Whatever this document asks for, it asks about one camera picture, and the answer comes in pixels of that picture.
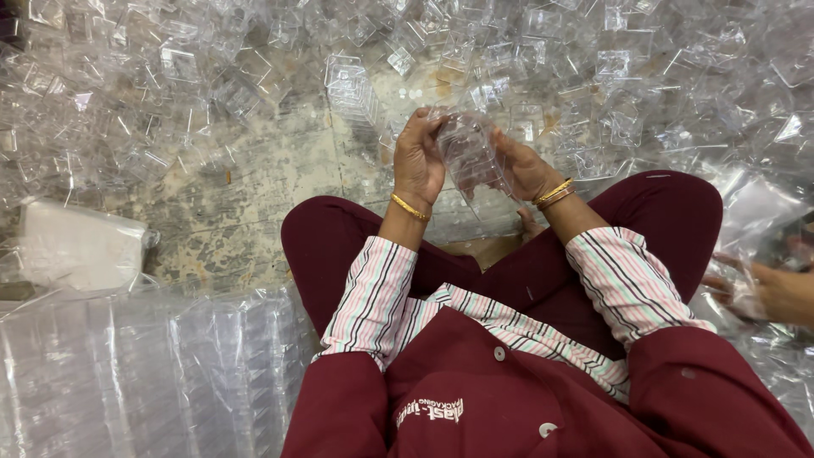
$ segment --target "white button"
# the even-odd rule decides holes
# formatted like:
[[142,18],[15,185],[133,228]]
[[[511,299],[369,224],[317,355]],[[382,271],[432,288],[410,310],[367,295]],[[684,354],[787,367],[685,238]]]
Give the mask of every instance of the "white button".
[[551,431],[554,431],[555,429],[557,429],[557,426],[554,423],[543,423],[540,425],[540,437],[543,439],[549,437]]

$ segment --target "striped sleeve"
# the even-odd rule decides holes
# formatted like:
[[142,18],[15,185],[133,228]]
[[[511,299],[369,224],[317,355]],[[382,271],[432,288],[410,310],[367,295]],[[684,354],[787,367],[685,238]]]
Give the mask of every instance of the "striped sleeve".
[[345,293],[334,312],[322,346],[314,356],[364,351],[384,371],[404,311],[418,254],[379,237],[367,238],[345,280]]
[[661,328],[716,331],[681,302],[667,268],[647,251],[644,236],[623,227],[599,227],[568,242],[566,251],[593,308],[625,349]]

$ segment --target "another person's hand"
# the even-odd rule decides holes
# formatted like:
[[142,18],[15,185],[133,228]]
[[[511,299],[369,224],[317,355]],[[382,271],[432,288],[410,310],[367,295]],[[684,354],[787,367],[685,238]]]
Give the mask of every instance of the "another person's hand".
[[533,149],[507,137],[499,128],[492,131],[491,140],[497,154],[505,157],[503,173],[520,199],[535,200],[565,182]]
[[[713,258],[744,272],[743,265],[737,259],[719,253],[713,255]],[[755,295],[760,299],[768,319],[814,328],[814,271],[779,271],[759,262],[752,262],[751,275],[755,280]],[[701,283],[717,289],[719,292],[711,295],[737,314],[731,283],[714,275],[704,276]]]
[[413,113],[396,141],[393,193],[417,211],[429,215],[444,186],[444,163],[435,147],[438,128],[447,121],[427,120],[429,108]]

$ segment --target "gold bangle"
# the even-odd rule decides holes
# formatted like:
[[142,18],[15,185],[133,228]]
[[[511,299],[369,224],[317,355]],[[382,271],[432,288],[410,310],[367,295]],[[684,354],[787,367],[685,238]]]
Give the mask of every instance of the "gold bangle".
[[414,209],[413,207],[409,206],[409,204],[407,202],[404,202],[402,199],[399,199],[399,196],[397,196],[396,194],[393,194],[391,192],[390,193],[390,198],[393,199],[393,201],[396,202],[398,205],[401,205],[401,208],[403,208],[403,209],[407,210],[408,212],[410,212],[410,214],[412,214],[414,217],[416,217],[416,218],[418,218],[418,219],[420,219],[420,220],[422,220],[424,222],[430,222],[430,217],[426,216],[425,214],[423,214],[423,213],[419,212],[418,210]]
[[573,179],[573,178],[568,178],[568,179],[566,179],[566,180],[565,180],[565,183],[563,183],[563,184],[561,184],[561,185],[557,186],[557,187],[556,187],[556,188],[555,188],[553,191],[551,191],[551,192],[549,192],[549,193],[547,193],[547,194],[544,194],[544,195],[543,195],[543,196],[541,196],[541,197],[537,197],[535,200],[532,200],[532,205],[539,205],[539,204],[542,204],[542,203],[543,203],[543,202],[545,202],[546,200],[550,199],[550,198],[551,198],[551,196],[553,196],[554,194],[557,194],[558,192],[562,191],[562,190],[563,190],[563,189],[565,189],[566,187],[569,187],[569,186],[571,185],[571,183],[573,183],[573,182],[574,182],[574,179]]
[[576,187],[569,186],[562,191],[558,192],[557,194],[551,196],[549,199],[543,201],[541,204],[537,206],[537,209],[543,211],[544,209],[549,208],[551,205],[556,204],[560,201],[563,197],[571,194],[572,192],[576,191]]

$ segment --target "maroon pants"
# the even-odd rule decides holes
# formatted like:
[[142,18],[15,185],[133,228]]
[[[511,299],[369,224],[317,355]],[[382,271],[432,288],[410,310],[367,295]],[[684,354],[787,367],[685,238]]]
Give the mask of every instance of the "maroon pants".
[[[647,249],[670,271],[681,299],[690,300],[720,229],[722,204],[712,185],[668,170],[645,172],[616,183],[589,204],[610,225],[642,234]],[[339,304],[351,263],[381,222],[373,212],[331,196],[308,199],[286,216],[282,247],[320,335]],[[474,258],[453,256],[423,242],[410,296],[431,294],[444,282],[550,324],[608,358],[625,356],[550,229],[483,274]]]

